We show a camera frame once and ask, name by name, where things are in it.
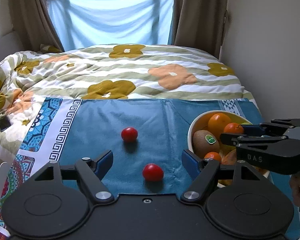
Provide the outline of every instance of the cherry tomato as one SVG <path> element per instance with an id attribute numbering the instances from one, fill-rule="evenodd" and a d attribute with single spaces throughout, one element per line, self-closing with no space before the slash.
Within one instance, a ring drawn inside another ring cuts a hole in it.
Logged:
<path id="1" fill-rule="evenodd" d="M 158 165 L 149 163 L 144 167 L 142 176 L 146 181 L 160 181 L 163 179 L 163 170 Z"/>
<path id="2" fill-rule="evenodd" d="M 221 156 L 216 152 L 209 152 L 205 155 L 204 158 L 212 158 L 214 160 L 217 160 L 218 162 L 221 162 Z"/>
<path id="3" fill-rule="evenodd" d="M 121 132 L 121 137 L 124 142 L 134 142 L 138 137 L 138 131 L 133 127 L 124 128 Z"/>

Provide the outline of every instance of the hand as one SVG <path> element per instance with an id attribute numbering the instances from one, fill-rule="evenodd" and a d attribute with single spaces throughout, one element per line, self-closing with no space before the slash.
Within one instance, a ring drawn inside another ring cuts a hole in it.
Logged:
<path id="1" fill-rule="evenodd" d="M 289 184 L 292 189 L 293 202 L 300 207 L 300 172 L 291 176 Z"/>

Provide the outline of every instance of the kiwi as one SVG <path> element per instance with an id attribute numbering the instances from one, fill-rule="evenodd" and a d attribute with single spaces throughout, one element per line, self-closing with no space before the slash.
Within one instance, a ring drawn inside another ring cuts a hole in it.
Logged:
<path id="1" fill-rule="evenodd" d="M 194 154 L 203 159 L 209 152 L 219 152 L 220 146 L 212 133 L 206 130 L 196 131 L 192 136 Z"/>

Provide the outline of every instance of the kiwi sticker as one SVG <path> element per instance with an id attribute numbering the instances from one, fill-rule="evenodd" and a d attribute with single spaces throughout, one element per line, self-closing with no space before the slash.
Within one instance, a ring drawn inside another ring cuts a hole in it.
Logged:
<path id="1" fill-rule="evenodd" d="M 205 139 L 210 144 L 214 144 L 216 142 L 215 138 L 209 134 L 206 135 Z"/>

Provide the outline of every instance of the curtain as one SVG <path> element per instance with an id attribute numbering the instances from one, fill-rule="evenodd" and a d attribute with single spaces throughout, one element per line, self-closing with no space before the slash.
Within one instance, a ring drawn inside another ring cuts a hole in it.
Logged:
<path id="1" fill-rule="evenodd" d="M 45 0 L 9 0 L 13 28 L 26 50 L 38 51 L 40 44 L 62 44 L 49 18 Z"/>
<path id="2" fill-rule="evenodd" d="M 96 44 L 168 44 L 173 0 L 48 0 L 65 50 Z"/>
<path id="3" fill-rule="evenodd" d="M 172 43 L 219 58 L 227 0 L 174 0 Z"/>

